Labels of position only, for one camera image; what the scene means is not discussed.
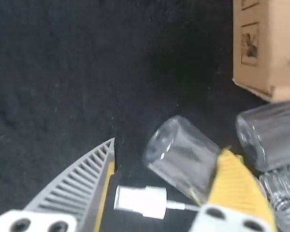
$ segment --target clear glass bottle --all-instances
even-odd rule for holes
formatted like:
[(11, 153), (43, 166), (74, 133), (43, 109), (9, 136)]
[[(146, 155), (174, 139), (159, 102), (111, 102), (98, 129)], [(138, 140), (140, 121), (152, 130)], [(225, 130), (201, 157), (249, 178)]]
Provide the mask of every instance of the clear glass bottle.
[(192, 199), (206, 202), (220, 148), (187, 119), (167, 120), (149, 140), (143, 162), (150, 170)]
[(236, 129), (246, 158), (257, 170), (268, 172), (290, 164), (290, 101), (240, 113)]

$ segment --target black carpet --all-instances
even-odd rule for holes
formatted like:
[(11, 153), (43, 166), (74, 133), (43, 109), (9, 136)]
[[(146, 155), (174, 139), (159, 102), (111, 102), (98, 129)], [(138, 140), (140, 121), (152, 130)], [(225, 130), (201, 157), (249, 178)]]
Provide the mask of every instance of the black carpet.
[(235, 116), (263, 101), (232, 82), (231, 0), (0, 0), (0, 214), (116, 137), (101, 231), (187, 231), (113, 211), (118, 183), (167, 186), (141, 163), (158, 125), (181, 114), (242, 152)]

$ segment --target white plastic part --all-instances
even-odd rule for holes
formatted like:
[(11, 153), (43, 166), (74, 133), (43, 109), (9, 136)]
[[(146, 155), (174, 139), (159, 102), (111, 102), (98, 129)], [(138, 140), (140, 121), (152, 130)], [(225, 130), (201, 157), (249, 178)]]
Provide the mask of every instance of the white plastic part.
[(115, 138), (95, 147), (50, 182), (24, 210), (74, 216), (78, 231), (92, 231), (108, 164), (115, 162)]
[(189, 232), (273, 232), (263, 219), (214, 204), (205, 204)]
[(114, 209), (132, 211), (147, 218), (164, 219), (167, 195), (166, 188), (147, 186), (132, 188), (117, 186)]
[(75, 232), (76, 224), (67, 214), (10, 210), (0, 215), (0, 232)]

